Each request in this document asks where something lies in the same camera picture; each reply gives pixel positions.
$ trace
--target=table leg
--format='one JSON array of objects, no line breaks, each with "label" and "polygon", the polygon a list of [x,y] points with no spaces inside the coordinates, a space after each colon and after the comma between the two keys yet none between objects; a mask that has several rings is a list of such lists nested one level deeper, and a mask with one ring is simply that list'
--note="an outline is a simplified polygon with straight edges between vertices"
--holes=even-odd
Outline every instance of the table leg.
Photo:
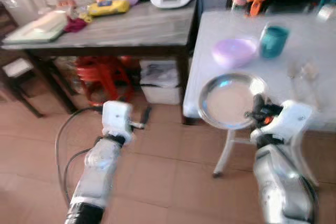
[{"label": "table leg", "polygon": [[17,99],[26,106],[37,118],[41,118],[43,115],[37,111],[19,92],[16,94]]},{"label": "table leg", "polygon": [[65,77],[62,75],[62,73],[59,71],[59,69],[55,66],[54,62],[52,60],[49,60],[46,62],[50,70],[55,74],[60,81],[60,83],[63,85],[63,87],[68,90],[69,94],[75,95],[77,94],[75,90],[72,89],[68,81],[65,79]]},{"label": "table leg", "polygon": [[221,177],[223,175],[223,169],[230,158],[231,151],[235,144],[235,133],[236,131],[234,130],[227,131],[226,143],[213,173],[214,178]]},{"label": "table leg", "polygon": [[26,51],[28,60],[34,66],[35,74],[42,79],[42,81],[50,88],[56,99],[61,103],[68,114],[73,114],[77,111],[76,106],[69,99],[67,94],[57,83],[55,78],[51,75],[47,68],[44,67],[43,62],[31,52]]},{"label": "table leg", "polygon": [[183,100],[185,96],[185,91],[188,83],[189,76],[189,54],[187,52],[183,52],[181,55],[176,56],[176,64],[180,81],[180,103],[181,103],[181,116],[182,123],[187,124],[187,118],[183,115]]},{"label": "table leg", "polygon": [[184,124],[185,125],[195,125],[197,123],[197,121],[200,119],[196,119],[196,118],[186,118],[184,116]]}]

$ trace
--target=red plastic stool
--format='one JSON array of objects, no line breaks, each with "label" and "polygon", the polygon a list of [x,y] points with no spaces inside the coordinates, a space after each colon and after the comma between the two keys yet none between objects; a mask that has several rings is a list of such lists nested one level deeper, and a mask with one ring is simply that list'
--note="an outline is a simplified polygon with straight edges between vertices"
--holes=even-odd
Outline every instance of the red plastic stool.
[{"label": "red plastic stool", "polygon": [[[110,100],[119,100],[124,97],[129,101],[133,94],[133,86],[129,80],[121,62],[115,57],[83,57],[76,61],[77,75],[80,78],[86,98],[90,105],[100,106],[103,102],[92,101],[92,94],[103,87]],[[127,84],[127,90],[119,95],[115,81],[122,81]]]}]

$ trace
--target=silver robot arm segment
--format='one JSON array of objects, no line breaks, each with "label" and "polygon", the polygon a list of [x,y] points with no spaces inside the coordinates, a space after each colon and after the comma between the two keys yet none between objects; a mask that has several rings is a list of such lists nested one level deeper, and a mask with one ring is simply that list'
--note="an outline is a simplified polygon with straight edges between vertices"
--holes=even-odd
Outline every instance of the silver robot arm segment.
[{"label": "silver robot arm segment", "polygon": [[301,153],[302,134],[312,107],[286,101],[281,106],[255,97],[254,110],[247,112],[257,129],[251,133],[258,151],[254,174],[266,223],[315,223],[318,212],[313,184],[317,180]]},{"label": "silver robot arm segment", "polygon": [[141,123],[130,121],[132,106],[118,101],[103,105],[103,135],[86,154],[85,168],[72,196],[65,224],[98,224],[109,201],[120,150],[133,139],[134,128],[144,129],[151,109]]}]

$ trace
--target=teal cup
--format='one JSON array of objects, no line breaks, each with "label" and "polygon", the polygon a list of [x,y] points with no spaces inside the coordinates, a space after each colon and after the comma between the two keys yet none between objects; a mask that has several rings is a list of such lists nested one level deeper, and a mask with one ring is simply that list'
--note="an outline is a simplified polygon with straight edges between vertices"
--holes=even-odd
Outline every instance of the teal cup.
[{"label": "teal cup", "polygon": [[285,47],[289,29],[281,26],[268,26],[260,39],[260,55],[264,58],[278,57]]}]

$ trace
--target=stainless steel plate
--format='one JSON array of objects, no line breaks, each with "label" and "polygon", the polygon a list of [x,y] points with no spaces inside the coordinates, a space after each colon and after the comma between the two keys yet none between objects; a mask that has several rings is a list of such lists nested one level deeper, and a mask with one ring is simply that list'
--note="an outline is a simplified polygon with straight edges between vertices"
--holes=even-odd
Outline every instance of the stainless steel plate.
[{"label": "stainless steel plate", "polygon": [[244,118],[253,108],[253,97],[265,94],[264,81],[246,73],[227,73],[209,81],[202,89],[198,113],[208,124],[238,130],[249,126],[251,119]]}]

